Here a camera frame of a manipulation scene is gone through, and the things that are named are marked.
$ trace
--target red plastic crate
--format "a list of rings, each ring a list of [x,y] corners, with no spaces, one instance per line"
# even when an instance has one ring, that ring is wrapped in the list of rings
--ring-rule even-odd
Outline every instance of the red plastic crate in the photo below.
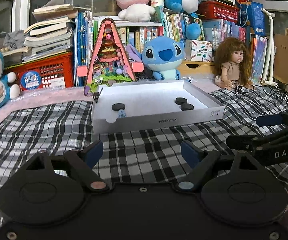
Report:
[[[230,22],[238,23],[239,9],[217,1],[205,1],[198,6],[197,13],[203,20],[224,19]]]
[[[64,78],[65,87],[73,87],[73,53],[68,52],[26,63],[18,67],[8,68],[4,73],[15,72],[17,76],[15,83],[20,85],[21,90],[26,90],[21,85],[20,80],[23,74],[29,71],[36,71],[39,73],[42,84],[38,88],[49,88],[52,80],[57,79],[58,81],[58,78]]]

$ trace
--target pink bunny plush toy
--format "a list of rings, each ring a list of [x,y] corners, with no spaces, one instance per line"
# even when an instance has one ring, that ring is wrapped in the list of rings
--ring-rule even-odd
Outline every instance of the pink bunny plush toy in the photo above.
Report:
[[[149,0],[116,0],[123,11],[118,14],[121,20],[130,22],[149,22],[155,9],[147,5]]]

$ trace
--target light blue round sticker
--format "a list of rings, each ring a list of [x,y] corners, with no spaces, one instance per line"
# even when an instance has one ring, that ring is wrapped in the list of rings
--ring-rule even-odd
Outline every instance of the light blue round sticker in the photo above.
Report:
[[[21,78],[21,84],[24,89],[36,89],[42,84],[40,74],[36,71],[26,72]]]

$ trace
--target black and white plaid cloth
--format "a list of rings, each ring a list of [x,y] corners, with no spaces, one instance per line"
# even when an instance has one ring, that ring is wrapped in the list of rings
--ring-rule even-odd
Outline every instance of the black and white plaid cloth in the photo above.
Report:
[[[201,149],[234,154],[225,145],[228,135],[266,135],[282,128],[259,128],[255,124],[257,116],[285,109],[285,102],[277,95],[262,91],[236,95],[227,90],[218,90],[211,95],[226,105],[222,120],[101,135],[104,153],[93,170],[109,185],[170,181],[191,170],[180,154],[180,143],[184,139],[191,140]],[[62,154],[66,150],[88,146],[91,143],[91,104],[73,101],[22,110],[7,117],[0,124],[0,187],[38,150]],[[288,189],[288,163],[268,169]]]

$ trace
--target doll's hair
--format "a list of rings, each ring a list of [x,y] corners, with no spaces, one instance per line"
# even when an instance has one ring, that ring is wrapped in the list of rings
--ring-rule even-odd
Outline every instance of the doll's hair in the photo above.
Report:
[[[216,54],[214,57],[214,66],[217,70],[217,75],[221,75],[222,73],[222,63],[230,62],[232,58],[232,54],[235,51],[243,51],[243,60],[239,64],[240,69],[240,80],[239,83],[245,86],[249,77],[251,76],[252,65],[251,65],[251,56],[246,48],[245,44],[234,37],[228,37],[224,39],[217,47]]]

